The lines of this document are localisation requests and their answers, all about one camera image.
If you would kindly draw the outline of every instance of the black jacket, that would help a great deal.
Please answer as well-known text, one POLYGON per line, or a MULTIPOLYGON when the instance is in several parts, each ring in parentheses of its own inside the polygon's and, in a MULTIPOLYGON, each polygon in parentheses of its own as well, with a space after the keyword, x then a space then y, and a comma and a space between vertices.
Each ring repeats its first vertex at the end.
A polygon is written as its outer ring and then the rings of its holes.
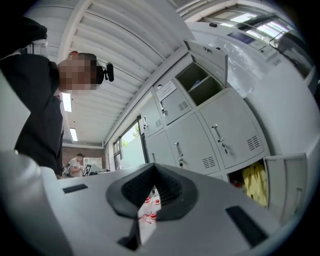
POLYGON ((59 86, 57 65, 46 57, 25 54, 1 60, 0 69, 31 112, 15 149, 61 175, 63 117, 61 101, 54 96, 59 86))

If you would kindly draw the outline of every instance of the person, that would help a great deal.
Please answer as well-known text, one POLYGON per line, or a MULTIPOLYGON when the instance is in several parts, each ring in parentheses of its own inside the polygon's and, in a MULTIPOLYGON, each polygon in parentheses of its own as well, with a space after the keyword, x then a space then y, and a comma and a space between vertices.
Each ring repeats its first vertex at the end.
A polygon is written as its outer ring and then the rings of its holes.
POLYGON ((84 160, 85 155, 82 153, 78 153, 75 158, 72 158, 69 162, 69 170, 71 177, 82 177, 82 172, 84 167, 82 166, 82 162, 84 160))
POLYGON ((103 82, 104 70, 91 53, 72 51, 59 64, 45 56, 28 53, 26 49, 30 49, 28 46, 33 46, 33 42, 47 39, 47 28, 26 17, 17 23, 21 33, 9 33, 11 40, 0 49, 0 69, 30 110, 15 149, 39 166, 54 170, 59 179, 63 172, 64 136, 59 94, 96 89, 103 82))

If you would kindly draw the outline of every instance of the black slot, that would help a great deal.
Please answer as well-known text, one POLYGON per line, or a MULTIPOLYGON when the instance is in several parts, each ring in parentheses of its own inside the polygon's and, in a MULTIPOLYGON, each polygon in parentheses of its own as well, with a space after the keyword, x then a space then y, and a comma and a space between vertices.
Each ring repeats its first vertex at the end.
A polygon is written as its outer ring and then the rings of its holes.
POLYGON ((69 187, 63 188, 62 190, 64 191, 64 193, 68 194, 68 193, 76 192, 79 190, 84 190, 87 188, 88 187, 85 184, 79 184, 79 185, 69 186, 69 187))
POLYGON ((252 247, 268 238, 267 234, 239 206, 229 207, 225 211, 252 247))

